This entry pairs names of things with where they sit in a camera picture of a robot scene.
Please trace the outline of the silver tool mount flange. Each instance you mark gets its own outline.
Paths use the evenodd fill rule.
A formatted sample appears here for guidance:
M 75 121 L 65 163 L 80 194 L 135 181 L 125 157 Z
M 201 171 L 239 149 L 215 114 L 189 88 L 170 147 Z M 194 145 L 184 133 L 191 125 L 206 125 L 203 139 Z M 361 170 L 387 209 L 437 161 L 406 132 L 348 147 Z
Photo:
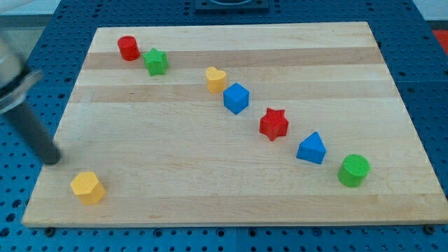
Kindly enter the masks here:
M 41 70 L 30 70 L 26 65 L 1 65 L 1 113 L 20 105 L 27 92 L 43 78 Z

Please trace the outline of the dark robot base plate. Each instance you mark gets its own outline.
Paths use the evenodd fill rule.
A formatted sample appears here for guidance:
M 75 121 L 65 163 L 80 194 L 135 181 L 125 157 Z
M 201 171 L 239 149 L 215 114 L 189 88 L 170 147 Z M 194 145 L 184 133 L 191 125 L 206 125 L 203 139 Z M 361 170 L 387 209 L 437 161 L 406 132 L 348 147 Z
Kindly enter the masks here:
M 268 11 L 268 0 L 192 0 L 195 12 Z

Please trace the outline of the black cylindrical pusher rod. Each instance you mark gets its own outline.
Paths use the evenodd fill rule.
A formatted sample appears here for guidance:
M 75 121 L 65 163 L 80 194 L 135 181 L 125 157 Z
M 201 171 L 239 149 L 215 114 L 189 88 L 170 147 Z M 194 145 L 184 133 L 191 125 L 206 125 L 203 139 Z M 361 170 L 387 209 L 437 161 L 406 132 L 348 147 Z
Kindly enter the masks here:
M 26 101 L 5 112 L 4 116 L 42 163 L 54 165 L 61 160 L 62 154 L 49 131 Z

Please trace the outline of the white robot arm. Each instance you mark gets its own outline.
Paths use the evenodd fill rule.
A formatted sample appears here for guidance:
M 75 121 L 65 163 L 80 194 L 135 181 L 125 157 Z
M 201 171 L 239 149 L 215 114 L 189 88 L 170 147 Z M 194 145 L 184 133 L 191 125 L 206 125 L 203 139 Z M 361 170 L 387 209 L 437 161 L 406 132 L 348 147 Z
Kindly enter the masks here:
M 61 159 L 60 150 L 26 102 L 28 91 L 42 77 L 43 73 L 30 70 L 23 57 L 1 36 L 1 115 L 42 163 L 54 165 Z

